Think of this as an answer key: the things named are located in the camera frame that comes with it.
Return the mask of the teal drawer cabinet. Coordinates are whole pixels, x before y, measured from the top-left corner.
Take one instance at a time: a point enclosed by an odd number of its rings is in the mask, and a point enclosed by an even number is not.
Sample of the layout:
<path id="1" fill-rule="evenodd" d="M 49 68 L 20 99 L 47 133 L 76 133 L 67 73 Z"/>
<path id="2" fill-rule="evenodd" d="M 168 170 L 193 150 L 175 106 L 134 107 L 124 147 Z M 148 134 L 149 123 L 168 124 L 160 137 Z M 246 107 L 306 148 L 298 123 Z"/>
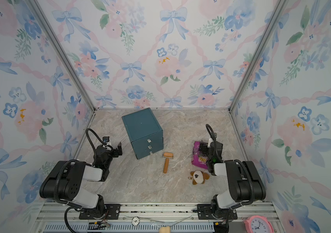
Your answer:
<path id="1" fill-rule="evenodd" d="M 163 129 L 150 108 L 122 117 L 136 159 L 164 149 Z"/>

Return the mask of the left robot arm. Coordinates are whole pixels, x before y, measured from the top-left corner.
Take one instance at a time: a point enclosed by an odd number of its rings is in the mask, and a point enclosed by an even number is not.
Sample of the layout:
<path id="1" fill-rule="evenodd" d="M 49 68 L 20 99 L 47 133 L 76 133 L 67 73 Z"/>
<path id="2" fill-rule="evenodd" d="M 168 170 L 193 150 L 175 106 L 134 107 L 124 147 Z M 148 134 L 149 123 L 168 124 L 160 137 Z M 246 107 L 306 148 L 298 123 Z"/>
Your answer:
<path id="1" fill-rule="evenodd" d="M 82 220 L 118 220 L 121 205 L 105 204 L 102 195 L 87 191 L 83 183 L 106 181 L 111 162 L 123 154 L 121 143 L 116 148 L 101 145 L 94 152 L 93 164 L 75 159 L 59 161 L 42 183 L 39 194 L 72 207 Z"/>

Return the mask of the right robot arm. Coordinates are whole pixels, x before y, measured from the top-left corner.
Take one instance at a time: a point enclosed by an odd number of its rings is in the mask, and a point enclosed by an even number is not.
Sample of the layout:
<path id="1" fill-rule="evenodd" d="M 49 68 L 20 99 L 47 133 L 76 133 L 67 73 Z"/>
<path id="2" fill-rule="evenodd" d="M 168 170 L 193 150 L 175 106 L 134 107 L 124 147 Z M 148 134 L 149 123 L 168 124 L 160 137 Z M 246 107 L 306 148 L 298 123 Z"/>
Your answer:
<path id="1" fill-rule="evenodd" d="M 193 147 L 192 165 L 208 172 L 191 172 L 193 184 L 204 184 L 210 176 L 227 179 L 227 190 L 214 195 L 210 204 L 198 204 L 194 210 L 200 220 L 237 219 L 235 210 L 266 198 L 266 188 L 251 161 L 222 160 L 223 144 L 196 141 Z"/>

